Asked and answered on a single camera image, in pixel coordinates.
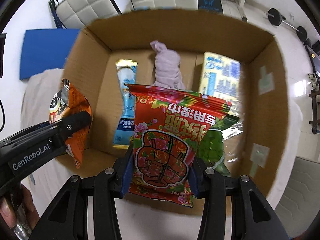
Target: dumbbell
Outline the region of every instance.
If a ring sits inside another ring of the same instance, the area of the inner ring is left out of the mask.
[[[287,24],[288,26],[290,26],[292,29],[294,29],[296,31],[298,38],[303,43],[306,43],[308,46],[311,46],[311,41],[308,38],[307,31],[304,27],[299,26],[298,28],[295,28],[291,24],[285,22],[285,20],[286,20],[285,17],[283,15],[281,15],[281,13],[275,8],[271,8],[268,11],[267,15],[268,15],[268,20],[272,25],[279,26],[281,23]]]

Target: blue mat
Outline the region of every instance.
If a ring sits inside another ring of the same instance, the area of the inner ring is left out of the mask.
[[[79,32],[78,29],[27,30],[21,52],[20,79],[46,69],[63,68]]]
[[[198,8],[223,14],[221,0],[198,0]]]

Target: screw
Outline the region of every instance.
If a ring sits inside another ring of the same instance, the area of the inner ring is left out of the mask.
[[[205,173],[206,174],[214,174],[214,169],[213,168],[206,168]]]
[[[241,180],[244,182],[248,182],[250,180],[250,178],[247,175],[242,175]]]
[[[76,181],[78,181],[78,179],[79,179],[79,177],[77,175],[73,175],[73,176],[71,176],[70,181],[76,182]]]
[[[104,171],[106,174],[112,174],[115,172],[115,170],[113,168],[107,168],[105,171]]]

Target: human hand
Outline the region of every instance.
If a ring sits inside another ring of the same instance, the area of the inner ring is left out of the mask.
[[[39,214],[33,204],[31,192],[23,185],[21,185],[21,189],[23,193],[24,206],[26,208],[25,212],[27,222],[31,229],[34,229],[40,219]],[[16,216],[12,206],[5,198],[0,199],[0,214],[10,228],[13,228],[16,225]]]

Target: orange snack bag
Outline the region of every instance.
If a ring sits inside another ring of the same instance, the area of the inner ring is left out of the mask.
[[[127,86],[137,98],[129,191],[192,207],[188,171],[203,135],[231,103],[192,91]]]
[[[68,79],[62,79],[63,87],[56,93],[50,104],[49,122],[53,123],[71,114],[87,111],[92,116],[92,110],[88,100],[81,94]],[[65,143],[66,152],[73,159],[77,169],[80,168],[83,159],[85,140],[89,132],[89,126],[75,132]]]

